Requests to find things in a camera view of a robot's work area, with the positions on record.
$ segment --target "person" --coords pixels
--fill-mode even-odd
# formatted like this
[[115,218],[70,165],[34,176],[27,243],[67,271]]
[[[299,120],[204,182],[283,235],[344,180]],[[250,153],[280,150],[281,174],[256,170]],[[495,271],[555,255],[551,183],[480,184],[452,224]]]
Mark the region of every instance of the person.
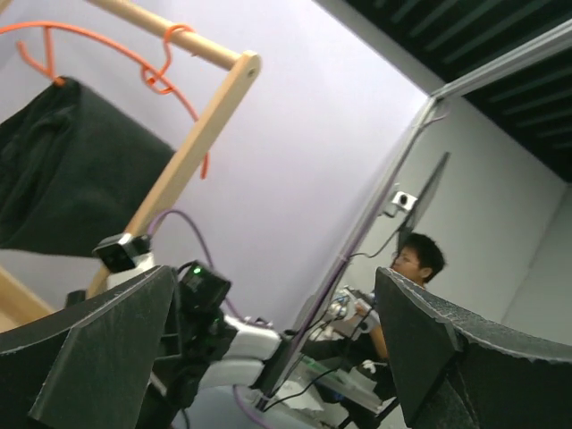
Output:
[[[391,269],[400,273],[422,288],[430,282],[445,266],[443,253],[434,240],[424,234],[411,233],[395,255]],[[356,308],[357,317],[364,317],[367,312],[362,307]],[[341,358],[341,369],[350,370],[360,366],[365,360],[388,364],[388,352],[381,326],[369,333],[363,333],[355,341],[349,338],[331,341],[307,341],[302,353],[316,361]],[[391,377],[389,365],[376,366],[374,393],[381,400],[395,397],[395,385]],[[379,422],[375,415],[350,400],[340,398],[333,391],[317,385],[316,388],[322,399],[327,403],[340,403],[349,418],[358,429],[377,429]]]

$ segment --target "white partition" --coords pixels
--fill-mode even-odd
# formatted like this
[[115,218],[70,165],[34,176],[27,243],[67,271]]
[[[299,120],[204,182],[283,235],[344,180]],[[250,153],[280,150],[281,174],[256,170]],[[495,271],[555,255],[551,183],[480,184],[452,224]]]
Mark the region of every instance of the white partition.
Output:
[[[307,0],[138,4],[235,51],[251,49],[263,57],[260,78],[214,144],[208,179],[193,179],[177,207],[195,219],[217,268],[234,282],[237,308],[286,327],[338,256],[426,95]],[[79,25],[157,67],[164,61],[160,39],[81,0],[66,1],[65,7],[33,2],[22,19]],[[41,31],[21,36],[41,58]],[[75,35],[55,32],[54,40],[59,73],[83,81],[174,147],[180,145],[190,118],[173,97],[146,88],[136,64]],[[48,84],[13,52],[0,60],[0,121]],[[168,75],[200,111],[224,72],[174,52]],[[155,244],[162,263],[203,257],[192,231],[176,219],[165,223]],[[0,252],[0,263],[57,307],[67,291],[87,287],[97,268],[92,260],[11,251]]]

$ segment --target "dark corrugated ceiling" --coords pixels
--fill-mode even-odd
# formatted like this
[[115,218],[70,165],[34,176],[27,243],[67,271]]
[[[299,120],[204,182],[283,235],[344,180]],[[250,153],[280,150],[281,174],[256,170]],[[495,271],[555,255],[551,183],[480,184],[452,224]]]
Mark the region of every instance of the dark corrugated ceiling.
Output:
[[[445,81],[572,19],[572,0],[345,0]],[[467,96],[572,182],[572,49]]]

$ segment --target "black hair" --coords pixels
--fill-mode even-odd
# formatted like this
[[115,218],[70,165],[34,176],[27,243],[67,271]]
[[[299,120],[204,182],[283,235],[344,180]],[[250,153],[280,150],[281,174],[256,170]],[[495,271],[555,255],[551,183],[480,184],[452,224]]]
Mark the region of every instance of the black hair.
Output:
[[432,272],[425,282],[430,282],[445,267],[445,256],[441,249],[433,239],[424,234],[411,232],[401,248],[410,248],[416,252],[420,268],[431,268]]

